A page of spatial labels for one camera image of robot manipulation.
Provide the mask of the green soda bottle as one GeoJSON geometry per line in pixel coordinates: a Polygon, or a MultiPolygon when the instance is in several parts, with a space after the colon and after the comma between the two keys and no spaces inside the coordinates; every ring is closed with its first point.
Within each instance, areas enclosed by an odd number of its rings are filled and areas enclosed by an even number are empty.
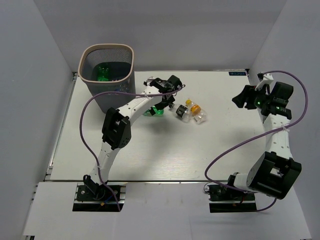
{"type": "Polygon", "coordinates": [[[110,68],[108,64],[100,64],[97,66],[96,80],[98,82],[108,82],[110,80],[110,68]]]}
{"type": "Polygon", "coordinates": [[[150,109],[146,110],[143,113],[145,117],[158,117],[164,114],[164,109],[157,109],[155,106],[152,106],[150,109]]]}

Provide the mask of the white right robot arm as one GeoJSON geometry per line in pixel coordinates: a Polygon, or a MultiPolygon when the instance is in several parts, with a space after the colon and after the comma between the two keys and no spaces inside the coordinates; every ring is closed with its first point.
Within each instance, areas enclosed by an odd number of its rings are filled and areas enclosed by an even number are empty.
{"type": "Polygon", "coordinates": [[[257,192],[282,200],[302,171],[302,165],[294,161],[289,142],[288,126],[292,119],[287,108],[293,94],[293,86],[271,80],[258,85],[246,85],[232,101],[238,108],[258,109],[265,130],[265,150],[248,173],[234,173],[232,183],[225,188],[226,195],[236,200],[244,191],[257,192]]]}

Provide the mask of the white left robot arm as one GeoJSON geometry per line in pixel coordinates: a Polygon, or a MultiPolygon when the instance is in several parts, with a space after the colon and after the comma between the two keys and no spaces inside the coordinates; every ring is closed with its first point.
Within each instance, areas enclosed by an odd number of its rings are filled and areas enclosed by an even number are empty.
{"type": "Polygon", "coordinates": [[[96,160],[93,170],[83,176],[83,182],[88,188],[90,196],[96,200],[105,196],[105,186],[109,179],[111,167],[119,151],[130,142],[133,123],[146,111],[150,111],[154,115],[155,111],[152,107],[162,110],[169,106],[175,101],[174,94],[184,87],[181,80],[175,75],[171,75],[167,80],[162,80],[158,77],[149,78],[143,84],[145,89],[140,94],[114,92],[116,95],[131,95],[134,98],[117,109],[111,107],[106,111],[101,130],[102,144],[99,155],[92,151],[84,139],[83,118],[89,103],[104,93],[99,93],[90,98],[81,112],[79,123],[80,138],[96,160]]]}

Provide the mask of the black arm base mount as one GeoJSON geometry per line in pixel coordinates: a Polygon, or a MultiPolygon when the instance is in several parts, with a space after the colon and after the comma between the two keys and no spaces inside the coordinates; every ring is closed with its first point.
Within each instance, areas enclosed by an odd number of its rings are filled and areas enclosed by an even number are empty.
{"type": "Polygon", "coordinates": [[[125,203],[124,185],[100,185],[89,175],[83,176],[83,183],[77,185],[72,211],[116,213],[125,203]]]}

